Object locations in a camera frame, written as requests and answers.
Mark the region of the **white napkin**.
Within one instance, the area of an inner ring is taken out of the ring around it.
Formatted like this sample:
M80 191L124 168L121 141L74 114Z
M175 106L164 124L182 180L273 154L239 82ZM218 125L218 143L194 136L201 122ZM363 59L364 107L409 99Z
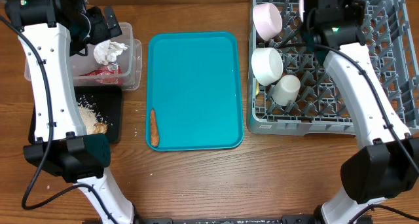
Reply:
M98 64L102 65L115 63L117 57L127 49L128 45L125 45L124 43L107 40L95 46L93 52L94 59Z

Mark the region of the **red snack wrapper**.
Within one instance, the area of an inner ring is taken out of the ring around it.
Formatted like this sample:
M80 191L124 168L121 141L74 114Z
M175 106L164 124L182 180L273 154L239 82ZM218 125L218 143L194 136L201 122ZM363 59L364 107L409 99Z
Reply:
M122 85L124 80L119 77L120 74L122 70L118 64L108 64L81 75L81 78L88 85Z

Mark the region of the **pile of rice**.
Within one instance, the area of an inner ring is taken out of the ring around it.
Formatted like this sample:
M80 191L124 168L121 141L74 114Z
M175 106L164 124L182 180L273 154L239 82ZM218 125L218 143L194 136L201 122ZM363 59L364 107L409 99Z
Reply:
M93 96L83 94L82 96L77 96L76 99L79 113L88 135L93 134L94 125L98 122L105 123L107 125L107 130L109 129L109 125L113 125L106 121L107 116L102 115L98 108L99 105L94 102Z

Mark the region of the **brown food lump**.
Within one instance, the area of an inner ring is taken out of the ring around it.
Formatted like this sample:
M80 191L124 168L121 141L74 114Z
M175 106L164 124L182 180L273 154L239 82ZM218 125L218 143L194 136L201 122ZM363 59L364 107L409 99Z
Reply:
M98 122L94 125L93 134L105 134L107 132L107 125L103 122Z

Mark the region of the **white bowl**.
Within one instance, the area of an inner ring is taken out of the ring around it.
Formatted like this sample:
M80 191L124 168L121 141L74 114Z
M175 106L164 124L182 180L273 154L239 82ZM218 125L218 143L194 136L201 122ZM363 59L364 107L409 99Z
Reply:
M251 68L257 82L268 86L283 75L283 61L275 48L256 48L251 55Z

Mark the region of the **white paper cup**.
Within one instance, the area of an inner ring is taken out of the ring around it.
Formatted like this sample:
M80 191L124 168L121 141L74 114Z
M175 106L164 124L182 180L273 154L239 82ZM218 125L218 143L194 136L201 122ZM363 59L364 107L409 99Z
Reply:
M274 87L272 99L281 106L286 106L288 103L296 101L301 82L298 77L294 75L285 75Z

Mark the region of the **large white plate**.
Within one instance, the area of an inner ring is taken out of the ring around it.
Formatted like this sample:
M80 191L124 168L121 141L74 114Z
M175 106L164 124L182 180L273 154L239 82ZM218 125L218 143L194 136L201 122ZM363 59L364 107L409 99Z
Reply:
M304 0L299 0L299 18L304 22Z

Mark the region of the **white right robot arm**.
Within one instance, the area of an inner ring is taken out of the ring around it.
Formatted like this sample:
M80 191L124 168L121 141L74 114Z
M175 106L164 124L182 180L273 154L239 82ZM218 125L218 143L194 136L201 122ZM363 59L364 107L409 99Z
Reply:
M302 38L332 78L354 124L359 151L340 169L342 188L319 206L322 223L355 223L413 188L418 140L394 111L369 56L360 0L299 0Z

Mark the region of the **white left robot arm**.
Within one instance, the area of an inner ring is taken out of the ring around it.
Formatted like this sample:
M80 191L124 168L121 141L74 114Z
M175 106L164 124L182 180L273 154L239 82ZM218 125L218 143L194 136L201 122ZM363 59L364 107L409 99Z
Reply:
M113 9L87 8L85 0L7 0L1 21L18 35L31 73L35 131L26 160L83 192L103 223L140 223L111 173L109 141L86 131L69 65L89 45L122 33Z

